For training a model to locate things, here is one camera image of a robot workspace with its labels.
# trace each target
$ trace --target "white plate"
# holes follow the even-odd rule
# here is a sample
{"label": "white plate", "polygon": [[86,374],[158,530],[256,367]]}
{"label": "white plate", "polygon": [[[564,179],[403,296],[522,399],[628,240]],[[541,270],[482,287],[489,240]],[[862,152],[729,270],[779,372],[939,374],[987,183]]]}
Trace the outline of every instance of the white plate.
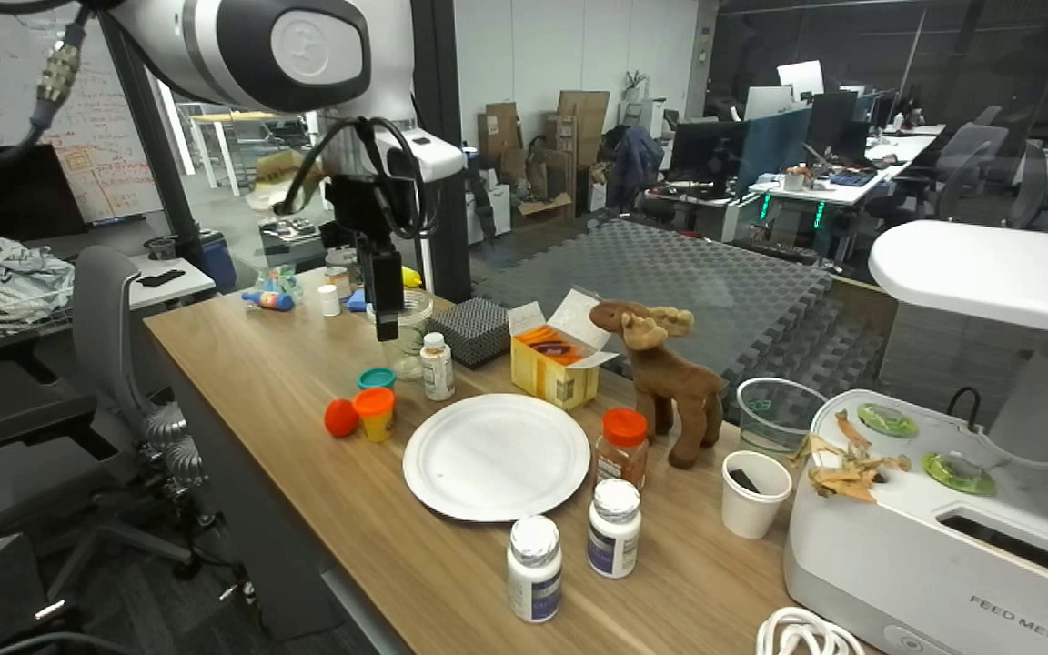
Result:
{"label": "white plate", "polygon": [[505,522],[560,505],[587,481],[587,428],[560,408],[516,394],[457,399],[406,442],[403,481],[443,515]]}

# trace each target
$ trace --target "orange ball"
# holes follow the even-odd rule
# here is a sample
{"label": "orange ball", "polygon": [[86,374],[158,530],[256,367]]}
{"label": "orange ball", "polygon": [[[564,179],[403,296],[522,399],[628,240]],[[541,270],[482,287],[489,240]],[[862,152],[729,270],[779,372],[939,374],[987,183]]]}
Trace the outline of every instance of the orange ball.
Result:
{"label": "orange ball", "polygon": [[349,399],[332,399],[329,412],[324,412],[324,427],[335,440],[346,440],[357,433],[357,412]]}

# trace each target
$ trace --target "orange cup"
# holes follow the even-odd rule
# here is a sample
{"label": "orange cup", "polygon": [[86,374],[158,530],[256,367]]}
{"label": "orange cup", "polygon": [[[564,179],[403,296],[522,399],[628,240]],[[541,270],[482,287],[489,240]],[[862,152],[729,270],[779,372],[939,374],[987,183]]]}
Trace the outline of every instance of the orange cup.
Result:
{"label": "orange cup", "polygon": [[395,395],[387,387],[371,387],[353,395],[353,412],[364,417],[368,440],[389,440],[394,399]]}

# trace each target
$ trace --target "toy moose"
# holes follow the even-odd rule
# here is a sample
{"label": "toy moose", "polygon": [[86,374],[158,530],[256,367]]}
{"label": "toy moose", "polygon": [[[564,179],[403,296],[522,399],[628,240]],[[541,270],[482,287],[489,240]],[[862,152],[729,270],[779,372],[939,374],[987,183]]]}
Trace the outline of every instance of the toy moose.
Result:
{"label": "toy moose", "polygon": [[687,469],[712,448],[723,404],[723,379],[681,359],[667,343],[696,327],[696,314],[676,306],[602,300],[591,320],[628,348],[636,412],[655,433],[668,433],[676,404],[676,442],[668,462]]}

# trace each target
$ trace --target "small box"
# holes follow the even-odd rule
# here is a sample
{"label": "small box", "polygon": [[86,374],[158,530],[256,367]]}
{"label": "small box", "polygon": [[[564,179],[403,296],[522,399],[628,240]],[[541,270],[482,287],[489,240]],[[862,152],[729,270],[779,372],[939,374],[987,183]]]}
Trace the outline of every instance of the small box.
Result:
{"label": "small box", "polygon": [[581,408],[598,395],[607,331],[591,320],[598,306],[587,291],[566,291],[546,320],[540,300],[511,308],[511,379],[557,408]]}
{"label": "small box", "polygon": [[452,357],[467,367],[482,367],[511,348],[511,322],[503,306],[469,299],[457,300],[452,314],[428,317],[428,331],[443,331]]}

